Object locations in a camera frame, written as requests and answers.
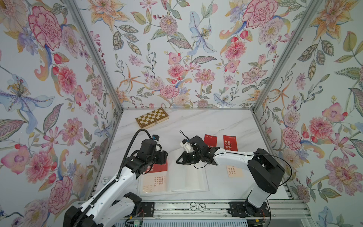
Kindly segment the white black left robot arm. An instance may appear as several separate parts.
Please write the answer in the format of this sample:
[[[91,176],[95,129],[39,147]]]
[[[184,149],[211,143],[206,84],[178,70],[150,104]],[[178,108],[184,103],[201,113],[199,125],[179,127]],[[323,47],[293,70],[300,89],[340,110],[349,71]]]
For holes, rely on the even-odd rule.
[[[151,169],[163,165],[168,153],[162,150],[159,137],[153,135],[141,148],[126,158],[122,171],[116,174],[96,195],[80,207],[71,206],[64,215],[65,227],[111,227],[121,218],[132,219],[142,212],[142,199],[125,189]]]

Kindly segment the white photo album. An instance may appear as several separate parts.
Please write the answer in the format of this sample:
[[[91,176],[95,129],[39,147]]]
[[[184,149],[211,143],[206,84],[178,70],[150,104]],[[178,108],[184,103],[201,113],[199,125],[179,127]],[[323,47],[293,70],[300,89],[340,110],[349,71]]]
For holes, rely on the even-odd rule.
[[[167,176],[167,191],[161,194],[146,195],[141,194],[141,182],[144,175],[139,177],[138,195],[156,196],[167,194],[185,194],[195,192],[206,192],[209,190],[206,171],[204,169],[196,169],[193,165],[184,166],[176,164],[176,160],[183,152],[183,148],[174,150],[168,154],[167,163],[168,170],[165,171]]]

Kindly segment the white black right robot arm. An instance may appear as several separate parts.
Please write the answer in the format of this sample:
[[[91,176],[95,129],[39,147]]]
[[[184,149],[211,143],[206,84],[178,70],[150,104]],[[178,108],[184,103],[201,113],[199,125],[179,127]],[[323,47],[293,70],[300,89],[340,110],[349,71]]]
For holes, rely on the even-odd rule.
[[[253,153],[232,152],[220,147],[209,147],[202,138],[195,136],[181,142],[184,151],[176,164],[233,166],[246,170],[253,177],[247,186],[251,188],[244,202],[230,202],[228,213],[233,217],[269,217],[267,199],[278,191],[285,169],[268,154],[259,148]]]

